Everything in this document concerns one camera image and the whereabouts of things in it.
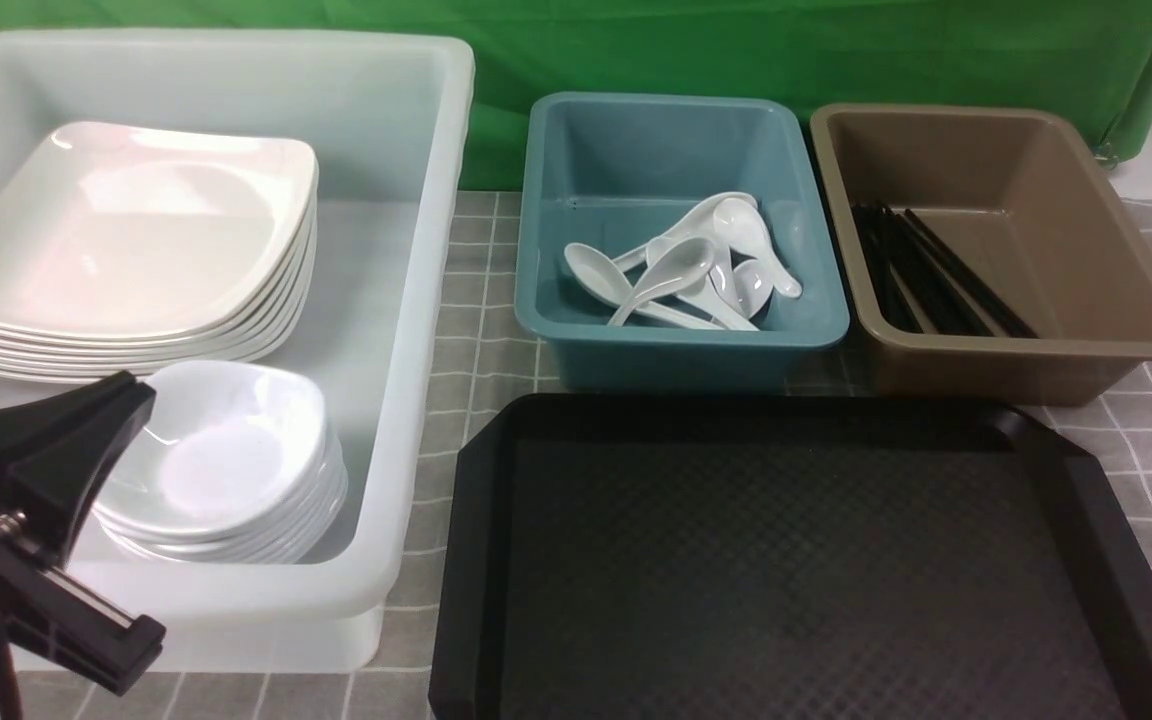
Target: white ceramic spoon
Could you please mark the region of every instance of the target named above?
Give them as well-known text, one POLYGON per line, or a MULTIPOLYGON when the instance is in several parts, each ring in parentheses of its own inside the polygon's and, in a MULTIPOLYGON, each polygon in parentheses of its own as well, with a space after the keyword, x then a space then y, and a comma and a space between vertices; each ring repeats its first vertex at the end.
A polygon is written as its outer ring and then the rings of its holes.
MULTIPOLYGON (((621 306, 634 295, 634 286, 626 273, 616 268, 616 264, 607 255, 602 255, 596 247, 584 245, 584 243, 573 242, 564 247, 563 258, 567 265, 576 275, 576 282, 585 288, 590 295, 605 302, 607 305, 621 306)), ((698 318, 695 314, 687 314, 682 310, 673 306, 660 305, 659 302, 644 302, 635 310, 637 314, 646 318, 677 325, 680 328, 694 331, 721 331, 718 325, 698 318)))
MULTIPOLYGON (((707 237, 714 227, 714 209, 718 209, 719 202, 728 199, 744 200, 755 207, 758 206, 758 200, 752 195, 749 195, 749 192, 719 192, 718 195, 711 195, 707 199, 696 202, 681 220, 674 223, 667 232, 658 234, 657 237, 673 237, 675 240, 707 237)), ((644 242, 643 245, 636 247, 634 250, 617 255, 613 263, 616 263, 617 268, 621 268, 622 273, 627 273, 647 260, 649 243, 644 242)))
POLYGON ((737 199, 719 202, 714 209, 713 222, 718 237, 722 238, 732 250, 761 260, 764 268, 767 270, 768 280, 776 291, 788 297, 803 295, 803 283, 797 281, 776 257, 776 250, 772 247, 772 233, 768 233, 767 223, 763 221, 755 205, 737 199))
MULTIPOLYGON (((722 300, 726 300, 728 305, 738 309, 740 301, 736 300, 736 287, 732 281, 732 250, 722 247, 718 237, 714 237, 714 209, 718 209, 719 202, 729 199, 744 200, 755 207, 758 206, 758 200, 752 195, 749 195, 749 192, 719 192, 718 195, 711 195, 707 199, 696 202, 682 219, 667 229, 667 232, 658 234, 657 237, 668 237, 675 242, 684 241, 689 237, 708 237, 713 240, 717 259, 714 260, 714 268, 708 271, 708 276, 713 279, 718 295, 722 296, 722 300)), ((617 268, 621 268, 622 273, 627 273, 646 263, 647 250, 649 245, 644 242, 643 245, 617 256, 616 260, 613 262, 616 263, 617 268)))
POLYGON ((637 306, 667 295, 675 295, 700 281, 714 266, 714 245, 704 237, 680 242, 659 256, 655 264, 643 270, 639 282, 628 301, 607 321, 612 327, 626 324, 626 318, 637 306))
POLYGON ((740 312, 746 318, 753 318, 772 300, 772 282, 764 276, 763 263, 750 258, 732 271, 736 281, 736 297, 740 298, 740 312))
MULTIPOLYGON (((683 247, 685 243, 700 241, 707 243, 707 245, 713 247, 713 242, 708 238, 696 237, 691 240, 682 241, 681 243, 675 243, 668 237, 657 237, 652 242, 647 243, 647 270, 643 273, 652 272, 657 268, 660 263, 667 262, 669 256, 675 252, 679 247, 683 247)), ((714 285, 712 279, 707 276, 700 278, 699 282, 691 283, 689 286, 680 288, 675 291, 677 300, 684 301, 688 305, 695 306, 702 311, 702 313, 712 314, 714 323, 722 325, 722 327, 732 331, 756 331, 752 323, 744 318, 735 306, 728 305, 726 300, 722 300, 718 295, 718 290, 714 290, 714 285)))

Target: brown plastic bin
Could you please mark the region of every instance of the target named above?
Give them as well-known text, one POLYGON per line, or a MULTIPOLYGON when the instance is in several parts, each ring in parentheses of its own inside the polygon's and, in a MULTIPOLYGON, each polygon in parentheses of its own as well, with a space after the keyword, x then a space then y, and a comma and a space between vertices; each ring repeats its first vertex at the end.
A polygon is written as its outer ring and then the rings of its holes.
POLYGON ((1064 120, 828 105, 812 116, 812 142, 879 393, 1083 406, 1152 361, 1152 253, 1064 120), (850 210, 878 200, 918 213, 1038 340, 892 327, 850 210))

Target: black chopsticks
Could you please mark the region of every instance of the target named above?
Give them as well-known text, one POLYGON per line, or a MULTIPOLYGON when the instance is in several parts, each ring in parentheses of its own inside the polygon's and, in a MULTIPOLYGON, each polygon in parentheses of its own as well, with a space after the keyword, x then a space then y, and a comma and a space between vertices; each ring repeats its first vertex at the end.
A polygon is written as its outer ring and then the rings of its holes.
POLYGON ((937 333, 992 338, 988 325, 960 295, 961 288, 1007 336, 1038 338, 912 210, 897 214, 880 202, 854 205, 852 219, 879 310, 893 327, 920 332, 909 304, 912 300, 937 333), (897 276, 904 281, 909 300, 901 291, 897 276))

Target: black clamp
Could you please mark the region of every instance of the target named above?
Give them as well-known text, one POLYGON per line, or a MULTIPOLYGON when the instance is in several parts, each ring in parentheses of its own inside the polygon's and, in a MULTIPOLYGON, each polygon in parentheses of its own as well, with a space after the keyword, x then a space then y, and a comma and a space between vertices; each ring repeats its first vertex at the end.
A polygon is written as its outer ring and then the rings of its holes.
POLYGON ((132 619, 60 569, 109 470, 154 407, 129 373, 0 410, 0 612, 13 644, 124 694, 162 652, 132 619))

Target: white plastic bin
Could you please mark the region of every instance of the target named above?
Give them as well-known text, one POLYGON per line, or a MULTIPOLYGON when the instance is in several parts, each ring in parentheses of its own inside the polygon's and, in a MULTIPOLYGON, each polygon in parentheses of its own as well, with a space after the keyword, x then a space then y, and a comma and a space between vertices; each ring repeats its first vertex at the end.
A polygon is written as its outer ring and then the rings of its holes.
MULTIPOLYGON (((156 670, 339 673, 376 652, 411 509, 472 78, 470 47, 449 38, 0 35, 0 188, 79 119, 294 137, 319 156, 314 283, 291 340, 262 363, 323 388, 351 492, 302 564, 132 560, 88 524, 70 573, 168 627, 156 670)), ((0 379, 0 406, 60 389, 0 379)))

